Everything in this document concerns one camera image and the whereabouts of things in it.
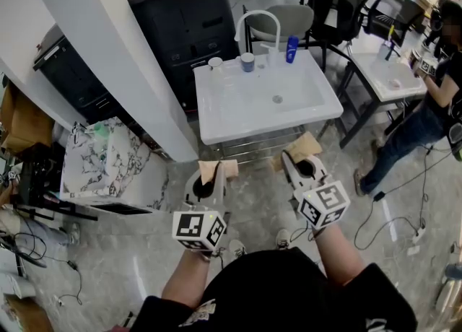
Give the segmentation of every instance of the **blue can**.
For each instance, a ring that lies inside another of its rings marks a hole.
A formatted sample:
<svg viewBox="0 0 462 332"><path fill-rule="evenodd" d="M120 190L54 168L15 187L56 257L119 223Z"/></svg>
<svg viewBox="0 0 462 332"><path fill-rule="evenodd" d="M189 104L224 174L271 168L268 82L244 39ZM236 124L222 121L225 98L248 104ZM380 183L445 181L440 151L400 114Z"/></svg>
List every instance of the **blue can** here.
<svg viewBox="0 0 462 332"><path fill-rule="evenodd" d="M294 35L289 36L286 49L286 61L291 64L294 62L295 54L298 48L298 38Z"/></svg>

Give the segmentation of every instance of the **chair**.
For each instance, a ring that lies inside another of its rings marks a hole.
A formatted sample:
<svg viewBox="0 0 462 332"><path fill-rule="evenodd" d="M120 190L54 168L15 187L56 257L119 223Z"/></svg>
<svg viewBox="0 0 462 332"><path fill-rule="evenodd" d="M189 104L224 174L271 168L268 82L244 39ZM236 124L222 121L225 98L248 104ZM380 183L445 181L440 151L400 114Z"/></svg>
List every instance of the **chair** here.
<svg viewBox="0 0 462 332"><path fill-rule="evenodd" d="M305 48L320 46L323 50L322 70L326 70L327 48L349 59L348 55L337 47L343 41L357 37L362 25L361 10L367 0L308 0L308 6L314 11L313 26L307 35ZM335 27L326 24L331 15L335 17ZM308 42L309 37L316 41Z"/></svg>
<svg viewBox="0 0 462 332"><path fill-rule="evenodd" d="M395 46L403 45L411 25L423 16L423 8L412 0L376 0L367 14L364 31L387 40L391 26L394 25L391 33L390 53L387 55L388 60Z"/></svg>
<svg viewBox="0 0 462 332"><path fill-rule="evenodd" d="M243 11L244 14L247 12L245 6ZM302 40L313 23L313 10L308 6L275 5L266 11L278 18L282 43L287 42L290 35L296 35ZM258 41L276 41L276 24L267 15L251 15L245 19L245 50L253 52L252 43Z"/></svg>

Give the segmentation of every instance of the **faucet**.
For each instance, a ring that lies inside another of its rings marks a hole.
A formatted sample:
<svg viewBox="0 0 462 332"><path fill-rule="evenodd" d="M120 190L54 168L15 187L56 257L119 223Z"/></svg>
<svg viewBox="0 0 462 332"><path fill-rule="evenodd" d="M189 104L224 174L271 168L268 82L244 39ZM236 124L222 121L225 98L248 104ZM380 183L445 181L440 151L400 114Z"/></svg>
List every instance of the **faucet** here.
<svg viewBox="0 0 462 332"><path fill-rule="evenodd" d="M236 24L236 35L234 36L234 40L236 42L239 42L240 40L240 26L243 23L244 19L250 15L256 15L256 14L264 14L268 15L270 18L272 18L276 22L276 42L274 44L274 47L265 45L264 43L261 43L261 47L266 47L268 48L268 64L269 66L274 66L276 65L276 60L277 60L277 54L279 53L279 39L281 37L281 23L277 19L277 17L272 14L271 12L268 12L266 10L251 10L249 12L246 12L243 16L239 18Z"/></svg>

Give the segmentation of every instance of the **black shirt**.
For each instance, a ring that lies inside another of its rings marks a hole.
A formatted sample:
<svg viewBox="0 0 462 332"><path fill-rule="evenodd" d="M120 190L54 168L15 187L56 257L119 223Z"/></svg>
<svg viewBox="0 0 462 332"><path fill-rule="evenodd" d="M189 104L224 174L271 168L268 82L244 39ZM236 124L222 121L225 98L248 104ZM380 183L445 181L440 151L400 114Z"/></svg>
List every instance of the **black shirt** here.
<svg viewBox="0 0 462 332"><path fill-rule="evenodd" d="M414 313L376 264L332 284L299 249L251 253L206 288L201 306L148 297L131 332L415 331Z"/></svg>
<svg viewBox="0 0 462 332"><path fill-rule="evenodd" d="M446 74L451 77L453 81L458 85L459 90L453 97L453 101L459 100L462 97L462 52L456 52L450 58L441 61L438 64L435 72L435 83L438 87L441 87L443 78ZM428 92L425 95L424 100L436 115L443 119L448 117L448 107L442 108L439 106L435 99Z"/></svg>

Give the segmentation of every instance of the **gray tile floor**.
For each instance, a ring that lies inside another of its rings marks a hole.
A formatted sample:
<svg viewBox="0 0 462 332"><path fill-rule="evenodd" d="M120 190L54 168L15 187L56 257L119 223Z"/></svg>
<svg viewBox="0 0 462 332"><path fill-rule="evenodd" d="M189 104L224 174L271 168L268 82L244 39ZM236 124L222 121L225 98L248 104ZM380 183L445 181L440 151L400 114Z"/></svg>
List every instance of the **gray tile floor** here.
<svg viewBox="0 0 462 332"><path fill-rule="evenodd" d="M250 9L266 8L276 2L297 0L230 0L234 5L235 19L240 16L244 1ZM355 46L371 46L374 39L360 37ZM315 56L319 53L313 49ZM341 78L344 62L337 55L329 55L326 75L332 85ZM316 135L322 123L306 128ZM324 152L321 160L335 179L344 184L352 205L341 223L345 235L353 241L360 224L371 208L371 198L358 198L354 193L352 173L358 166L368 169L372 164L370 141L382 138L384 125L364 128L344 149L339 148L340 135L335 128L327 130L321 139ZM447 148L445 141L437 147ZM421 172L424 167L423 149L418 149L400 161L381 185L389 190ZM210 148L201 146L201 157L213 157ZM432 152L427 164L438 161L444 154ZM196 162L170 163L170 185L168 204L171 210L178 207L184 184L197 169ZM412 247L413 232L404 221L394 222L398 235L394 242L385 228L375 242L362 255L369 262L376 262L387 273L390 280L411 303L419 319L419 329L426 330L440 320L433 307L435 294L445 265L450 260L449 247L457 241L460 232L462 178L461 167L452 157L443 160L427 174L423 216L427 222L427 233L421 239L420 251L407 255ZM385 197L391 216L408 217L418 225L421 207L422 183L417 178L401 190ZM291 190L281 172L274 174L265 162L247 164L240 168L240 175L230 183L226 204L232 212L230 228L222 245L230 239L239 238L248 251L274 247L275 235L286 227L290 231L304 227L298 222L287 200ZM65 305L58 307L55 296L74 293L78 287L78 276L65 263L47 259L46 270L26 266L30 278L38 288L38 302L46 309L55 331L105 331L116 323L122 323L128 312L137 313L146 295L159 295L165 282L173 272L182 247L170 237L172 216L159 212L151 215L120 217L115 214L100 214L98 222L82 221L82 244L77 248L49 247L47 254L55 258L75 261L82 272L82 305L72 298L64 299ZM359 246L366 246L385 223L383 202L376 203L370 221L359 233ZM303 235L296 242L314 261L319 255L314 243ZM225 252L225 261L229 254ZM220 270L219 260L212 261L209 279Z"/></svg>

